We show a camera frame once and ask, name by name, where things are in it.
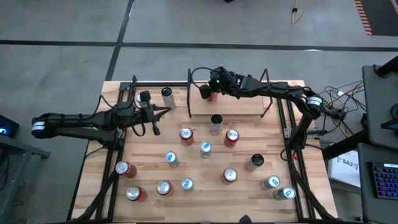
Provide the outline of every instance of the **can lid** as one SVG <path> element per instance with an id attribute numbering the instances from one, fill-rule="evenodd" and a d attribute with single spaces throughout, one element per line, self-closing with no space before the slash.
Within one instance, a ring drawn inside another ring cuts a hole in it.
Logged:
<path id="1" fill-rule="evenodd" d="M 181 187 L 185 190 L 189 190 L 193 187 L 193 180 L 189 177 L 186 177 L 181 180 Z"/>
<path id="2" fill-rule="evenodd" d="M 284 187 L 283 193 L 287 199 L 293 199 L 296 196 L 296 191 L 293 187 Z"/>
<path id="3" fill-rule="evenodd" d="M 264 158 L 262 155 L 260 154 L 254 154 L 251 157 L 251 162 L 255 165 L 255 166 L 261 166 L 264 163 Z"/>
<path id="4" fill-rule="evenodd" d="M 132 186 L 127 189 L 126 195 L 127 198 L 130 200 L 137 200 L 137 198 L 140 196 L 141 191 L 137 186 Z"/>
<path id="5" fill-rule="evenodd" d="M 239 133 L 238 133 L 238 131 L 235 130 L 235 129 L 230 129 L 230 130 L 227 132 L 227 136 L 228 136 L 228 138 L 229 138 L 230 140 L 237 140 L 237 139 L 239 138 Z"/>
<path id="6" fill-rule="evenodd" d="M 224 171 L 224 177 L 227 181 L 235 181 L 238 178 L 238 172 L 234 168 L 227 168 Z"/>
<path id="7" fill-rule="evenodd" d="M 214 114 L 211 116 L 211 123 L 213 124 L 221 124 L 223 122 L 223 117 L 219 114 Z"/>
<path id="8" fill-rule="evenodd" d="M 156 190 L 160 194 L 167 194 L 170 191 L 171 187 L 167 180 L 161 180 L 156 187 Z"/>
<path id="9" fill-rule="evenodd" d="M 210 152 L 211 151 L 211 144 L 207 141 L 204 141 L 200 144 L 200 150 L 202 152 Z"/>
<path id="10" fill-rule="evenodd" d="M 276 175 L 269 176 L 268 179 L 267 179 L 266 181 L 268 181 L 268 184 L 269 184 L 271 187 L 273 187 L 273 188 L 278 187 L 279 184 L 280 184 L 279 177 L 276 176 Z"/>
<path id="11" fill-rule="evenodd" d="M 172 151 L 166 153 L 166 155 L 165 155 L 165 158 L 166 158 L 166 161 L 167 161 L 167 162 L 174 162 L 176 157 L 177 157 L 177 156 L 176 156 L 175 153 L 172 152 Z"/>
<path id="12" fill-rule="evenodd" d="M 162 89 L 161 93 L 162 96 L 170 96 L 172 94 L 172 89 L 170 89 L 169 87 L 165 87 Z"/>
<path id="13" fill-rule="evenodd" d="M 125 174 L 128 169 L 129 169 L 129 164 L 127 164 L 127 162 L 120 161 L 116 164 L 116 172 L 118 174 Z"/>
<path id="14" fill-rule="evenodd" d="M 192 136 L 192 130 L 189 128 L 183 128 L 180 131 L 180 135 L 182 138 L 190 138 Z"/>

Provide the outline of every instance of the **concrete floor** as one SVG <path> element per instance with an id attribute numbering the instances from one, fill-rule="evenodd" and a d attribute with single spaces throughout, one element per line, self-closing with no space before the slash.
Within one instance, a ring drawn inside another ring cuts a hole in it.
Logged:
<path id="1" fill-rule="evenodd" d="M 3 0 L 1 40 L 115 42 L 128 0 Z M 136 0 L 125 42 L 395 47 L 396 37 L 364 33 L 354 1 L 310 1 L 303 19 L 290 25 L 293 0 Z M 0 113 L 20 123 L 17 139 L 52 151 L 34 158 L 14 216 L 28 223 L 66 219 L 87 141 L 30 135 L 33 116 L 46 112 L 90 113 L 101 92 L 113 47 L 0 45 Z M 269 69 L 273 80 L 302 79 L 315 91 L 361 79 L 361 67 L 384 63 L 389 52 L 306 52 L 293 50 L 122 48 L 113 80 L 185 80 L 187 69 L 222 64 L 241 74 Z M 207 74 L 196 73 L 195 79 Z M 363 93 L 357 99 L 364 101 Z M 362 111 L 348 115 L 361 129 Z M 333 124 L 327 122 L 326 128 Z M 335 131 L 323 137 L 339 141 Z M 339 217 L 361 215 L 359 195 L 333 190 Z"/>

